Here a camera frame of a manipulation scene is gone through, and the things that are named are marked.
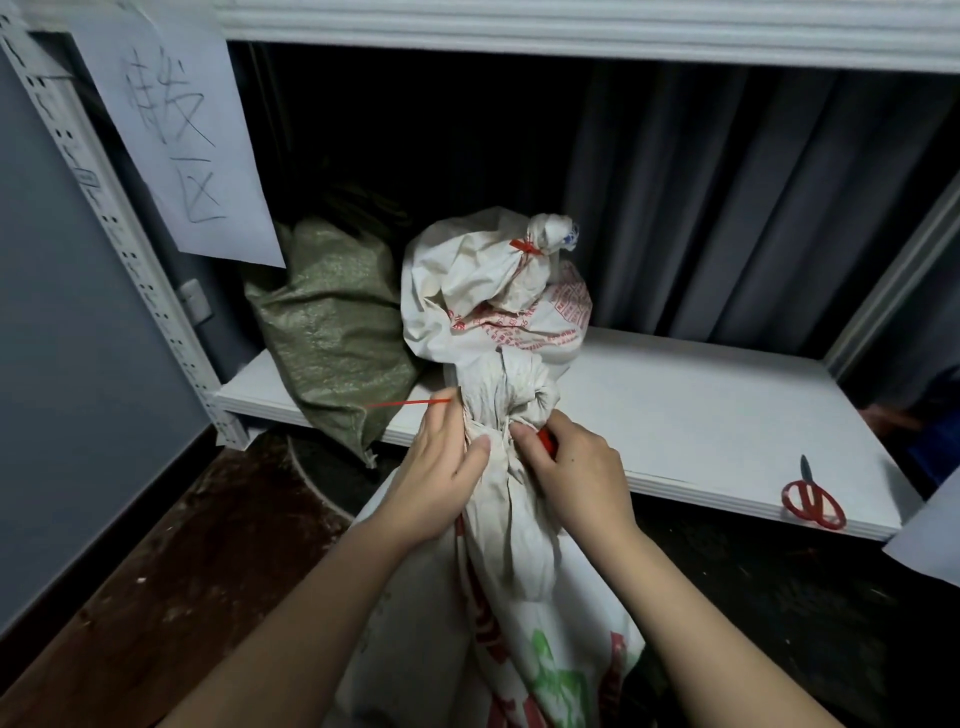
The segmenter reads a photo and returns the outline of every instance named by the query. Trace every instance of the handwritten sign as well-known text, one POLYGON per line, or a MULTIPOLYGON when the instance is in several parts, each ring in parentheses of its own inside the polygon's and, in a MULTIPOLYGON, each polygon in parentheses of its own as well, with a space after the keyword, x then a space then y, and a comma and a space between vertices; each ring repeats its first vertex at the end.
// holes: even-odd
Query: handwritten sign
POLYGON ((177 247, 283 267, 212 18, 143 0, 77 7, 67 22, 177 247))

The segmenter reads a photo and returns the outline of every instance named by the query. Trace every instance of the scissors blade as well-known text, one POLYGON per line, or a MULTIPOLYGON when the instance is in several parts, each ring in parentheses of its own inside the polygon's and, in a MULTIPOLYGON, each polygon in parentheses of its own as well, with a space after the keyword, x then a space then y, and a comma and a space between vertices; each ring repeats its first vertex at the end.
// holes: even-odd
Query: scissors blade
POLYGON ((810 471, 810 463, 806 459, 806 455, 800 456, 800 477, 804 479, 804 482, 813 484, 813 473, 810 471))

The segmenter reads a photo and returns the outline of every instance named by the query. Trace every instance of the red zip tie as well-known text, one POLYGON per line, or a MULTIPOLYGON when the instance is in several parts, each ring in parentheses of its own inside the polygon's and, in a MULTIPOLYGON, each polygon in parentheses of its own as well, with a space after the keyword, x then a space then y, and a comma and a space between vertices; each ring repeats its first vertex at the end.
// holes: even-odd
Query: red zip tie
POLYGON ((404 400, 404 401, 379 401, 376 404, 364 404, 365 407, 396 407, 398 404, 440 404, 442 401, 452 401, 450 398, 446 400, 404 400))
POLYGON ((530 255, 543 255, 543 253, 540 251, 540 248, 535 246, 529 240, 511 240, 510 247, 516 248, 517 250, 525 253, 529 253, 530 255))

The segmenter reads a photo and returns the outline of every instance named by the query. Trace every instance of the red scissors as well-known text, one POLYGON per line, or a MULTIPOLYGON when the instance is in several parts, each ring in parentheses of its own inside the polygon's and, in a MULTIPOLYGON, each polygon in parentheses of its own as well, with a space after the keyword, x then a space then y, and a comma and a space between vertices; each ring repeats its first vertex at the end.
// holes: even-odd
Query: red scissors
POLYGON ((794 480, 783 486, 783 492, 780 494, 783 499, 783 507, 799 519, 804 521, 813 521, 823 528, 831 531, 839 531, 847 525, 847 516, 840 507, 836 498, 813 482, 813 473, 810 471, 810 463, 806 460, 806 455, 800 456, 800 476, 802 480, 794 480), (790 490, 796 486, 800 495, 800 506, 793 502, 790 496, 790 490), (833 515, 824 513, 824 500, 826 500, 833 509, 833 515))

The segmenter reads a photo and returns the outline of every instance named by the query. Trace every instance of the right hand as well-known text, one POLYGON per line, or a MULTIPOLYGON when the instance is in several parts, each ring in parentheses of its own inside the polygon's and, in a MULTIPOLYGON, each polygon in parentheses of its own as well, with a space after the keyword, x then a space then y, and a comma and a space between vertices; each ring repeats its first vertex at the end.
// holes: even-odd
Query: right hand
POLYGON ((510 434, 561 525, 584 550, 607 535, 635 531, 620 453, 559 409, 553 411, 546 426, 557 438, 556 462, 532 427, 513 423, 510 434))

